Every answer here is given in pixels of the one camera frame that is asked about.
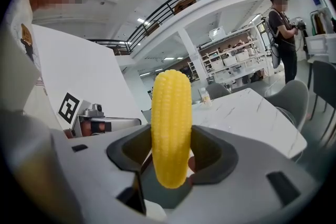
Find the floor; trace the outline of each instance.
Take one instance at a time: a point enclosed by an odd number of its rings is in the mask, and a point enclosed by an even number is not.
[[[304,83],[308,82],[309,65],[306,61],[298,62],[297,80],[301,80]],[[279,72],[271,77],[265,78],[262,81],[257,81],[251,84],[247,84],[238,89],[234,89],[233,92],[239,91],[244,88],[252,88],[260,95],[268,96],[272,95],[282,89],[285,86],[284,72]],[[313,78],[309,91],[309,106],[308,106],[308,118],[311,115],[315,94],[313,92]],[[325,102],[319,98],[315,114],[311,120],[306,120],[301,134],[306,139],[308,146],[302,155],[297,156],[295,161],[304,167],[315,179],[323,180],[328,173],[330,164],[336,157],[336,139],[332,139],[327,145],[325,144],[329,134],[327,133],[323,140],[321,137],[328,125],[333,108],[327,106],[326,112],[324,110]],[[331,126],[335,126],[336,122],[333,121]]]

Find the ceiling light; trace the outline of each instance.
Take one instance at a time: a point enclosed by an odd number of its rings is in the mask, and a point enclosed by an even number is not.
[[[142,24],[149,25],[149,22],[145,22],[145,20],[139,18],[138,22],[141,22]]]
[[[256,19],[258,19],[258,18],[260,17],[260,15],[261,15],[261,14],[256,15],[256,17],[254,17],[254,18],[251,20],[251,22],[254,22]]]
[[[146,76],[146,75],[148,75],[148,74],[150,74],[150,72],[145,73],[145,74],[141,74],[140,76],[142,77],[142,76]]]

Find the yellow corn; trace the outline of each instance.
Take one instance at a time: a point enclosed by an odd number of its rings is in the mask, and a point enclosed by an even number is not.
[[[166,188],[178,188],[186,179],[192,125],[191,85],[176,70],[160,73],[152,99],[152,155],[155,173]]]

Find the chair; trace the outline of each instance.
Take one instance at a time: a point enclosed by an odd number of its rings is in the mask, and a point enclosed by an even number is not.
[[[302,81],[289,81],[281,91],[265,99],[278,108],[301,131],[309,101],[308,88]]]
[[[332,122],[332,119],[334,118],[336,110],[336,68],[332,64],[327,62],[314,61],[313,73],[314,73],[313,90],[314,93],[316,94],[316,97],[310,120],[314,116],[318,97],[321,97],[323,100],[325,100],[323,112],[325,112],[325,110],[327,109],[327,104],[330,104],[334,108],[334,111],[332,112],[327,128],[325,129],[322,135],[321,138],[322,140]]]
[[[216,82],[206,87],[206,91],[209,93],[210,99],[212,100],[231,94],[228,89]]]

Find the man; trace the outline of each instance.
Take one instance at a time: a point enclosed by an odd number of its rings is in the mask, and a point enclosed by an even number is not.
[[[279,56],[285,67],[285,81],[295,79],[297,73],[297,55],[294,35],[297,28],[292,28],[289,19],[284,14],[287,10],[287,0],[271,0],[272,9],[269,12],[269,25],[276,34],[275,42],[279,45]]]
[[[18,47],[33,61],[40,72],[41,66],[31,27],[33,11],[76,2],[79,0],[12,0],[9,5],[3,22],[4,26],[14,37]],[[61,127],[52,111],[42,78],[36,81],[23,110],[26,114],[42,120],[50,128],[60,130]]]

